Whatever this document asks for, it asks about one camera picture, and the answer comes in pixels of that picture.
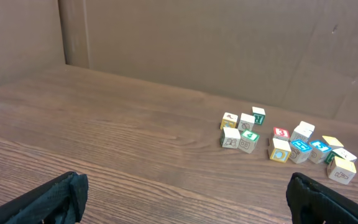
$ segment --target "beige wall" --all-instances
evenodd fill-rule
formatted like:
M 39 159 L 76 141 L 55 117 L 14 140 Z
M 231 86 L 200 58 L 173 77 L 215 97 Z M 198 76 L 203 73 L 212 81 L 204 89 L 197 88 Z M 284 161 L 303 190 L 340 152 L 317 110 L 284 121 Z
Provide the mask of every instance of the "beige wall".
M 358 1 L 67 2 L 73 65 L 358 123 Z
M 0 0 L 0 85 L 64 63 L 57 1 Z

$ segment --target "wood grain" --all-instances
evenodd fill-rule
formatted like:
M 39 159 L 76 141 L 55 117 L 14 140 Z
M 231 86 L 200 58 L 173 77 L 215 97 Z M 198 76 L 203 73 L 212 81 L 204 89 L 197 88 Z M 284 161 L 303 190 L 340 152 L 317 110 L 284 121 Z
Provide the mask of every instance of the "wood grain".
M 252 154 L 219 146 L 225 111 L 267 112 Z M 84 223 L 290 223 L 302 172 L 358 203 L 325 164 L 269 161 L 274 126 L 301 121 L 358 157 L 358 126 L 68 65 L 0 87 L 0 205 L 65 171 L 89 175 Z

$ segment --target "block with blue top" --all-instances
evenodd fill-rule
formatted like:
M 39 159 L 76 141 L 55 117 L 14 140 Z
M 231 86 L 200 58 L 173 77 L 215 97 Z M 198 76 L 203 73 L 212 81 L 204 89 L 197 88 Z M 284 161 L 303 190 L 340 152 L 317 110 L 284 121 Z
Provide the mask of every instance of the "block with blue top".
M 315 164 L 323 162 L 328 156 L 329 152 L 331 152 L 331 147 L 327 146 L 324 142 L 320 140 L 312 141 L 309 144 L 313 149 L 309 159 Z
M 298 164 L 304 162 L 308 159 L 312 148 L 304 143 L 301 139 L 295 140 L 291 142 L 291 155 L 290 159 Z

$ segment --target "black object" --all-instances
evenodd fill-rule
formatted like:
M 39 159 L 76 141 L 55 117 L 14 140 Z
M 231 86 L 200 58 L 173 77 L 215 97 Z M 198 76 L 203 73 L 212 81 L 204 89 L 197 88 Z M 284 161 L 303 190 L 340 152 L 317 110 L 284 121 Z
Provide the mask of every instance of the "black object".
M 292 174 L 286 196 L 295 224 L 358 223 L 357 203 L 301 173 Z
M 0 224 L 74 224 L 87 199 L 87 176 L 67 172 L 0 206 Z

